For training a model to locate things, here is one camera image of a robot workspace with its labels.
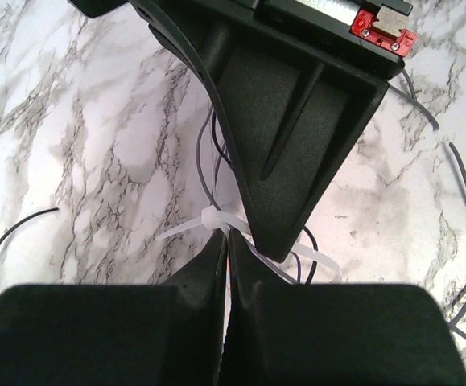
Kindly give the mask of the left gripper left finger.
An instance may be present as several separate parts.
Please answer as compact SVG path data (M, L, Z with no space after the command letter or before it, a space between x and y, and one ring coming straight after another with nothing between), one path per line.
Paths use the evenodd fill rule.
M214 385L226 239L159 285L18 285L0 296L0 385Z

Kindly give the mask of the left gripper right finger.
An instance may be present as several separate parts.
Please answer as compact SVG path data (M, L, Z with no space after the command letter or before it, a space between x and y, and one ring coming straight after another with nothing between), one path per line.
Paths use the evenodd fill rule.
M466 385L440 309L414 285L291 285L229 235L223 385Z

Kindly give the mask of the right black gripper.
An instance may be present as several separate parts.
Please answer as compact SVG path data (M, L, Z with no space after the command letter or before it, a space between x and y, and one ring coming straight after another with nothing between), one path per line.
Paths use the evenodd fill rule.
M404 67L407 1L135 1L215 109L256 249L283 261Z

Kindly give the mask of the translucent white zip tie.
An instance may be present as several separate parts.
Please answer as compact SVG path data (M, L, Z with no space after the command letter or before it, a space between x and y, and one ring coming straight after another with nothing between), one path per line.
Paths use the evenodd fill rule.
M219 211L215 207L210 206L203 209L199 216L193 218L189 221L186 221L183 224L177 225L174 228L171 228L160 235L156 236L157 241L167 239L168 237L174 236L175 234L185 232L189 229L196 228L199 226L204 226L209 231L214 231L216 229L221 230L226 236L234 228L238 230L241 235L251 235L249 225L241 220L240 218L234 216L225 211ZM259 253L254 245L248 240L246 241L249 250L255 255L261 262L263 262L269 269L274 273L277 273L283 280L290 284L299 284L299 282L293 277L289 276L287 273L284 273L279 267L274 263L270 262L270 259L261 253ZM331 283L341 283L342 275L340 266L330 257L324 255L319 251L315 251L312 248L307 247L304 244L295 242L291 247L291 252L302 257L306 257L318 264L321 264L328 269L331 269L334 272L333 279L329 282Z

